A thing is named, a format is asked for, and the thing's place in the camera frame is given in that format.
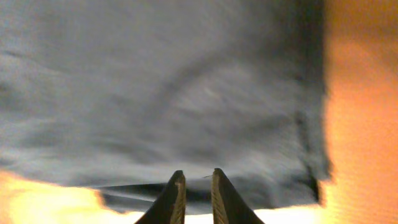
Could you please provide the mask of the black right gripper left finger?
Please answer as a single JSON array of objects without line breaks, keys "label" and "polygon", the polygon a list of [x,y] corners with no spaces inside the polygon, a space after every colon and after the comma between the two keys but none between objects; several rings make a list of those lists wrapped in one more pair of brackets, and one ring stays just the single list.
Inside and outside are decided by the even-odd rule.
[{"label": "black right gripper left finger", "polygon": [[185,206],[185,176],[177,170],[158,199],[135,224],[184,224]]}]

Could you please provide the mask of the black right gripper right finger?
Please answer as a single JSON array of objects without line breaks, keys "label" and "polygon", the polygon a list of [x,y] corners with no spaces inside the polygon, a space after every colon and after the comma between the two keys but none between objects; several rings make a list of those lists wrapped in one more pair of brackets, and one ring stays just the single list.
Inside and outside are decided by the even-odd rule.
[{"label": "black right gripper right finger", "polygon": [[220,168],[213,171],[211,203],[214,224],[264,224]]}]

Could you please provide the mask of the dark blue shorts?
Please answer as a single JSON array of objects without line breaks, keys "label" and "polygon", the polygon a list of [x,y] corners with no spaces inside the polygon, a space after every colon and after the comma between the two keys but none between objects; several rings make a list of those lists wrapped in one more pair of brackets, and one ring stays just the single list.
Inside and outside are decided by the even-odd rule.
[{"label": "dark blue shorts", "polygon": [[146,210],[171,174],[208,213],[219,167],[254,209],[329,178],[323,1],[1,0],[1,168]]}]

